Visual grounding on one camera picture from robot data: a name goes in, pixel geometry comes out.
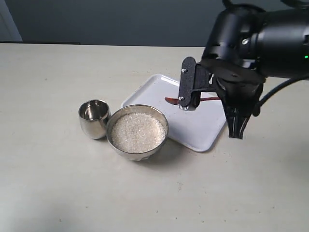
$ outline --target stainless steel cup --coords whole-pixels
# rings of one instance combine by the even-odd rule
[[[83,132],[92,139],[106,135],[106,125],[111,117],[108,104],[101,100],[90,100],[81,105],[78,111]]]

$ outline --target stainless steel bowl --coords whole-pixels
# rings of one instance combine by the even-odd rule
[[[160,145],[158,145],[156,148],[147,151],[147,152],[143,152],[143,153],[128,153],[125,151],[122,151],[120,149],[118,149],[117,147],[114,146],[113,142],[112,142],[112,128],[115,125],[115,123],[118,121],[118,119],[120,119],[121,117],[131,114],[131,113],[145,113],[148,115],[151,115],[152,117],[156,118],[164,127],[165,129],[165,138],[162,141],[162,143]],[[112,148],[121,156],[128,158],[129,160],[133,160],[133,161],[140,161],[140,160],[145,160],[147,158],[149,158],[151,155],[153,155],[154,153],[158,152],[160,150],[160,148],[164,145],[165,141],[167,140],[168,137],[168,133],[169,133],[169,124],[167,119],[165,118],[165,116],[157,109],[148,106],[148,105],[130,105],[127,107],[124,107],[120,110],[118,110],[116,113],[113,114],[113,116],[110,118],[110,120],[107,123],[107,133],[106,133],[106,137],[107,137],[107,141],[109,142],[109,144],[112,146]]]

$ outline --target white tray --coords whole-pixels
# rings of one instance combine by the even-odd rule
[[[151,76],[122,104],[121,108],[144,104],[161,111],[169,122],[169,138],[197,152],[207,151],[225,124],[221,101],[201,102],[195,111],[183,111],[164,98],[178,97],[179,82],[161,75]],[[202,93],[202,97],[212,97]]]

